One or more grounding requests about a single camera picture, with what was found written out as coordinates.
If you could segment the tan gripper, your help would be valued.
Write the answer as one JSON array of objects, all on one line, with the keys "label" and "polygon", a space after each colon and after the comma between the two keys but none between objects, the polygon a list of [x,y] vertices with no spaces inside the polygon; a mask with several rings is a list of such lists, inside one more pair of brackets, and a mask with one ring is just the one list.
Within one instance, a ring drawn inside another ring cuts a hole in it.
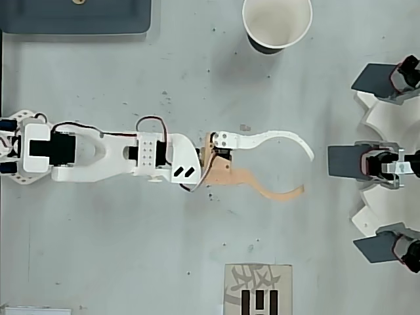
[{"label": "tan gripper", "polygon": [[251,171],[234,169],[232,171],[232,150],[251,150],[275,138],[285,138],[296,142],[309,157],[314,160],[311,147],[297,134],[290,131],[267,131],[255,135],[240,135],[228,131],[207,133],[205,142],[200,150],[201,166],[204,170],[204,183],[208,185],[248,184],[262,196],[275,201],[288,201],[297,198],[305,192],[305,186],[284,193],[275,193],[266,189]]}]

